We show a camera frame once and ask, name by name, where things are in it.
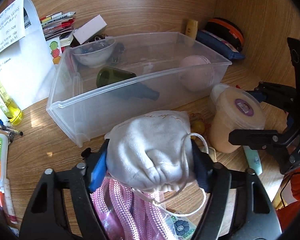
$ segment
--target blue flower print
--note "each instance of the blue flower print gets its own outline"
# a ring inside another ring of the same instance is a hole
[[[178,220],[174,223],[174,228],[178,236],[183,236],[190,229],[189,222],[184,220]]]

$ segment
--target light blue tube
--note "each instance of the light blue tube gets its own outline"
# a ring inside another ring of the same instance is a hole
[[[259,176],[262,173],[261,161],[257,150],[251,150],[249,146],[243,146],[249,167],[254,169]]]

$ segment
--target clear plastic storage bin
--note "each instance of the clear plastic storage bin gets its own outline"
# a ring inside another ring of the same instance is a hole
[[[191,66],[193,61],[184,59],[192,55],[204,56],[210,64]],[[47,111],[82,147],[131,117],[174,109],[208,96],[230,64],[181,33],[143,33],[95,41],[64,51]],[[105,66],[137,77],[97,88],[98,72]]]

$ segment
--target blue pouch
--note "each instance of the blue pouch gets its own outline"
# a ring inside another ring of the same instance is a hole
[[[245,58],[245,56],[238,52],[229,42],[206,30],[198,31],[196,40],[229,60]]]

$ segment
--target wooden wall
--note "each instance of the wooden wall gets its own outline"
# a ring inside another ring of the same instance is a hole
[[[184,31],[186,20],[213,17],[217,0],[32,0],[39,17],[77,11],[77,27],[101,14],[108,35]]]
[[[290,0],[217,0],[215,16],[243,31],[245,66],[264,81],[295,85],[287,37],[300,39],[300,14]]]

